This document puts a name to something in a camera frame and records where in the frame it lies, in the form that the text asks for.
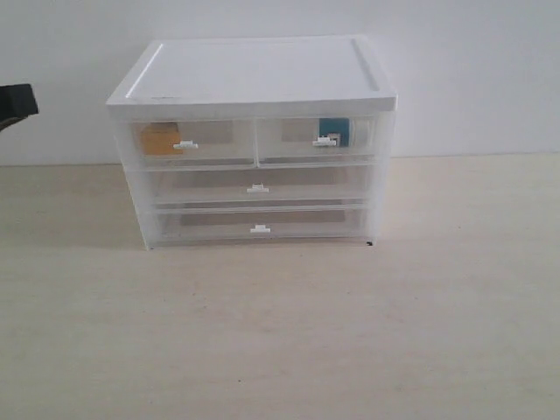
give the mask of drawer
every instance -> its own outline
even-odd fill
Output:
[[[133,133],[148,167],[251,166],[255,162],[251,121],[136,123]]]
[[[366,236],[365,209],[266,211],[259,213],[154,213],[158,233],[153,246],[166,242],[218,239]]]
[[[263,165],[363,162],[374,158],[374,117],[261,120],[256,126]]]
[[[146,205],[259,200],[367,198],[373,166],[236,171],[127,171]]]

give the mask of table surface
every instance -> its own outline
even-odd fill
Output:
[[[0,197],[2,419],[558,419],[560,155],[393,159],[374,248],[147,252],[113,165]]]

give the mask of storage organizer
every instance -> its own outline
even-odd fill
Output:
[[[365,37],[156,41],[107,104],[149,249],[379,234],[396,93]]]

